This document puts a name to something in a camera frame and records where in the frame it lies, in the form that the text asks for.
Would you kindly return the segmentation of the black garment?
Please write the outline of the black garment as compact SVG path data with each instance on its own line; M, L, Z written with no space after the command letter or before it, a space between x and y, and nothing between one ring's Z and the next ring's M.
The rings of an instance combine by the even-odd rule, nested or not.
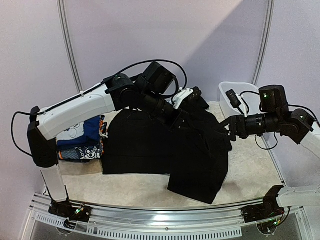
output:
M212 204L227 177L233 147L203 99L182 108L191 119L190 130L170 131L142 111L121 110L103 141L103 174L168 174L169 191Z

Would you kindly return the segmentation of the navy blue t-shirt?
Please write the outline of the navy blue t-shirt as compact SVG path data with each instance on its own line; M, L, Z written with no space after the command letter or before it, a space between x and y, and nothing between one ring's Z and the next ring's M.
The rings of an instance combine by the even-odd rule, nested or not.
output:
M95 146L100 142L100 116L93 117L61 132L56 137L58 150Z

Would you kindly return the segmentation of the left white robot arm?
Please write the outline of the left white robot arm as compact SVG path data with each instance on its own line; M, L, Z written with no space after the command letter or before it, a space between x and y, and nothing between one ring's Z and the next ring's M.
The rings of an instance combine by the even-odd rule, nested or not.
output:
M193 90L180 86L177 77L161 65L163 62L147 60L149 66L143 73L129 77L120 70L56 105L31 110L27 139L32 159L40 168L55 209L63 217L70 217L75 210L68 201L59 167L55 142L58 134L93 117L127 107L149 114L170 129L185 122L186 115L179 107Z

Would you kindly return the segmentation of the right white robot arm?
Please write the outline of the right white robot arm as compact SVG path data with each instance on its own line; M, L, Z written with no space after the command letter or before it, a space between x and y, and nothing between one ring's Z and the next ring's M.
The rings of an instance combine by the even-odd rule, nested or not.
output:
M316 115L304 106L295 106L287 102L285 88L282 85L267 85L259 88L260 114L232 115L222 121L218 127L225 129L228 139L247 139L249 136L262 136L265 133L278 133L289 137L302 145L315 156L320 155L320 122ZM275 185L263 198L258 213L269 218L278 208L292 206L319 206L320 186L284 186Z

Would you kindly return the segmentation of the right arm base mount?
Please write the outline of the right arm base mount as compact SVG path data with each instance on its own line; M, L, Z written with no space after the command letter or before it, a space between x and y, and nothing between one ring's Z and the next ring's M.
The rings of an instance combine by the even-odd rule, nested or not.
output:
M250 204L241 208L240 213L245 223L256 222L258 231L263 235L272 235L283 224L291 212L291 206L280 207L276 198L283 185L273 186L263 197L262 203Z

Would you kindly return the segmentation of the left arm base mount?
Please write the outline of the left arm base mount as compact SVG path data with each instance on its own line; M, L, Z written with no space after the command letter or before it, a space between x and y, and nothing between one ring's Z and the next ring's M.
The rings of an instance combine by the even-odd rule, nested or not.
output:
M52 215L65 218L63 227L74 230L77 226L77 222L89 222L92 210L92 207L84 203L73 204L70 202L69 196L67 195L66 200L61 202L58 202L51 197L51 204L48 212Z

